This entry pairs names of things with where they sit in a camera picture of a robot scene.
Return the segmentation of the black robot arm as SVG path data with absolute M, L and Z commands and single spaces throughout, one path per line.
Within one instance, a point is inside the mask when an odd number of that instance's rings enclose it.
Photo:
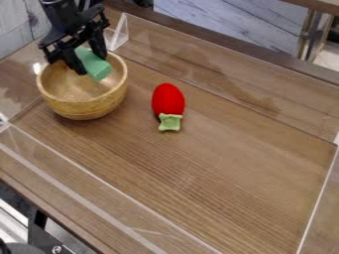
M 85 0 L 39 0 L 51 30 L 39 43 L 49 64 L 63 61 L 76 74 L 85 75 L 85 63 L 76 54 L 76 48 L 88 43 L 91 51 L 101 59 L 107 58 L 103 31 L 109 23 L 100 2 L 85 9 Z

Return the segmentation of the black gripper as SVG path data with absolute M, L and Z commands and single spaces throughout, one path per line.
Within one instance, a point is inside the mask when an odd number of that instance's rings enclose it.
M 51 22 L 51 31 L 39 43 L 39 49 L 52 64 L 63 60 L 68 67 L 85 75 L 85 67 L 77 57 L 75 48 L 88 43 L 92 52 L 103 60 L 107 57 L 103 30 L 109 23 L 104 16 L 101 3 L 41 3 Z

